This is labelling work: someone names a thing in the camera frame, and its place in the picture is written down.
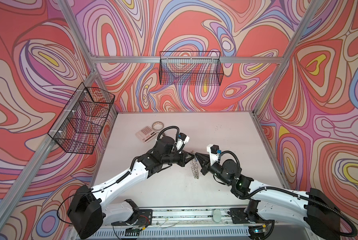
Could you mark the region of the metal disc key ring holder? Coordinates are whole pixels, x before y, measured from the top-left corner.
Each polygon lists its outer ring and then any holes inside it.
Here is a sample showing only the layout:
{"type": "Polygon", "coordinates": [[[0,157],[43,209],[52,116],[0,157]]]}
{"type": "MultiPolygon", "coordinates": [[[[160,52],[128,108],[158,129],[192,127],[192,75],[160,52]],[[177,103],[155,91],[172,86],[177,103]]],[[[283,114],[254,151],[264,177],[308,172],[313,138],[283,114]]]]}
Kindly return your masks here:
{"type": "Polygon", "coordinates": [[[193,177],[195,179],[199,179],[199,164],[198,164],[198,160],[195,156],[195,152],[192,151],[191,154],[194,156],[194,158],[191,160],[191,171],[193,174],[193,177]]]}

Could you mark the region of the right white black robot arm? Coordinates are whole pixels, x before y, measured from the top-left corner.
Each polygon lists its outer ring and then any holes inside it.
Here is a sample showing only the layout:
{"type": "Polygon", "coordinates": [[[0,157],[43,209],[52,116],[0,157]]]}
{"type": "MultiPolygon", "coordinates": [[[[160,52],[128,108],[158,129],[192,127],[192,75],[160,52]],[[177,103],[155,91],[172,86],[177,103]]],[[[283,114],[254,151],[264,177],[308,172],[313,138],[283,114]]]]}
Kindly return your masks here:
{"type": "Polygon", "coordinates": [[[354,238],[355,224],[321,190],[292,191],[266,185],[244,176],[232,151],[195,153],[201,173],[211,173],[215,180],[230,187],[240,200],[249,200],[245,216],[251,221],[281,221],[303,226],[325,240],[354,238]]]}

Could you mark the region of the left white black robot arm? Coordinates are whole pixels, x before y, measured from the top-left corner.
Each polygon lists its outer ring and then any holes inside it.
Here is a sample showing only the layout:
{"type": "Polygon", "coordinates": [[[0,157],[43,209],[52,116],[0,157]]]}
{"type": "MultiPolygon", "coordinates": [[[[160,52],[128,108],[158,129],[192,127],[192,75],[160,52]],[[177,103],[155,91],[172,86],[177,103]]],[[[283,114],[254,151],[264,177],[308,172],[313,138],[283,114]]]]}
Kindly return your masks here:
{"type": "Polygon", "coordinates": [[[91,237],[109,216],[105,208],[132,186],[173,165],[184,167],[191,161],[194,156],[183,149],[189,139],[177,126],[164,128],[155,145],[145,154],[135,157],[127,170],[91,188],[86,185],[79,187],[71,196],[67,210],[70,224],[78,236],[82,240],[91,237]]]}

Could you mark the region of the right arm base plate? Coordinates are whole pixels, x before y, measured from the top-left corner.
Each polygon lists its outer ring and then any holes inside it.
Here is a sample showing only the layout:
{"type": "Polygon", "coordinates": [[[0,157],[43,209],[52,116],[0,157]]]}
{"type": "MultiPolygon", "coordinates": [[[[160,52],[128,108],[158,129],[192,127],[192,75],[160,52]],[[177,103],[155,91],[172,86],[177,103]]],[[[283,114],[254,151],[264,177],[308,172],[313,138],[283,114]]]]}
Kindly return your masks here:
{"type": "Polygon", "coordinates": [[[270,224],[271,220],[264,220],[257,211],[249,211],[246,208],[230,208],[227,214],[234,224],[270,224]]]}

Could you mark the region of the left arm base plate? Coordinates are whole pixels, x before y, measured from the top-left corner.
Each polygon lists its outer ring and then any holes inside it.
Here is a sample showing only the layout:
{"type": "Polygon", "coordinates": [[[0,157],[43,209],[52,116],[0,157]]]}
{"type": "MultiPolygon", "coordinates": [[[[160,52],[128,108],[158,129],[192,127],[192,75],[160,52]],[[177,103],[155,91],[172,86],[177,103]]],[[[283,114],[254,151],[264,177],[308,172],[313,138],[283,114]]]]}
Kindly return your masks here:
{"type": "Polygon", "coordinates": [[[148,227],[152,223],[153,210],[141,209],[134,213],[125,221],[111,223],[112,226],[139,226],[148,227]]]}

